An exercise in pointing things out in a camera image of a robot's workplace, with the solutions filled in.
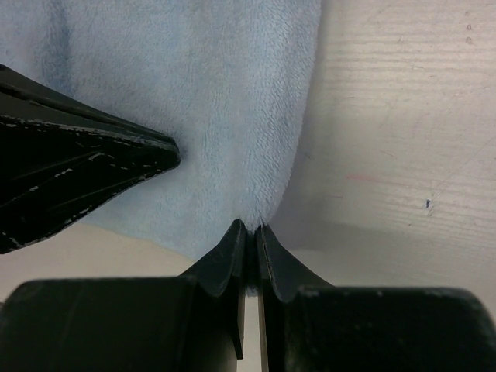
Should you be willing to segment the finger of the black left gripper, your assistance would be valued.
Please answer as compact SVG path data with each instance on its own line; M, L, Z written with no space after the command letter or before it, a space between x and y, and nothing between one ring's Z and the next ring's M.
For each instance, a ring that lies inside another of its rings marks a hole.
M2 67L2 253L50 238L179 163L172 138Z

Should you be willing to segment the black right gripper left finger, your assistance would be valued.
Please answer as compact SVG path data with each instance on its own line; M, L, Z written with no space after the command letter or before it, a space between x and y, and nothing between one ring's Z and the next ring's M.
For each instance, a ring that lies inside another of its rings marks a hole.
M3 371L234 371L243 356L246 228L176 277L49 279L1 310Z

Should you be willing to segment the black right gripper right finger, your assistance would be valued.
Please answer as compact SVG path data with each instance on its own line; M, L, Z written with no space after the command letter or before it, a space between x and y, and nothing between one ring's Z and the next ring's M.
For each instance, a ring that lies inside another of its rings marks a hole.
M460 288L337 287L261 227L265 371L493 371L495 326Z

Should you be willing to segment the light blue towel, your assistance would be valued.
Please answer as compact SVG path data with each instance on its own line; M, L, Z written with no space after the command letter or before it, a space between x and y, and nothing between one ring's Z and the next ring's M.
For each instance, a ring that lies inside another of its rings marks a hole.
M155 129L181 163L86 223L199 258L268 222L291 176L319 1L3 1L1 62Z

